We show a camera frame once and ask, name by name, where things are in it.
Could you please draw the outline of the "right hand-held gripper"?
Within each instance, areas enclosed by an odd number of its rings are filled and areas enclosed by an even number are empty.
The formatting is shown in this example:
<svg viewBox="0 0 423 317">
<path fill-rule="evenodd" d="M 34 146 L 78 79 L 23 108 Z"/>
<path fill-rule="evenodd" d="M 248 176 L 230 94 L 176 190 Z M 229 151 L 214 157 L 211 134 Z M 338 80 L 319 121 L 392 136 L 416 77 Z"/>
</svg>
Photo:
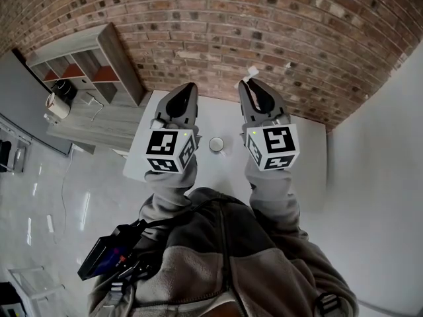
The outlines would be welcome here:
<svg viewBox="0 0 423 317">
<path fill-rule="evenodd" d="M 241 80 L 238 89 L 243 140 L 252 163 L 260 171 L 292 167 L 299 156 L 299 138 L 282 96 L 259 79 Z"/>
</svg>

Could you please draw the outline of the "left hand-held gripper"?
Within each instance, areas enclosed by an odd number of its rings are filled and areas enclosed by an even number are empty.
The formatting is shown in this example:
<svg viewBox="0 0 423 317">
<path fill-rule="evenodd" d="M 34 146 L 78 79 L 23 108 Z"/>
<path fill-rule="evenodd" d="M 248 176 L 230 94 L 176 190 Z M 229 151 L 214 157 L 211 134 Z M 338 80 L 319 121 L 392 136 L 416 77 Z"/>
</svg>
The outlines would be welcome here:
<svg viewBox="0 0 423 317">
<path fill-rule="evenodd" d="M 163 97 L 147 131 L 143 157 L 152 171 L 182 174 L 198 149 L 198 87 L 180 85 Z"/>
</svg>

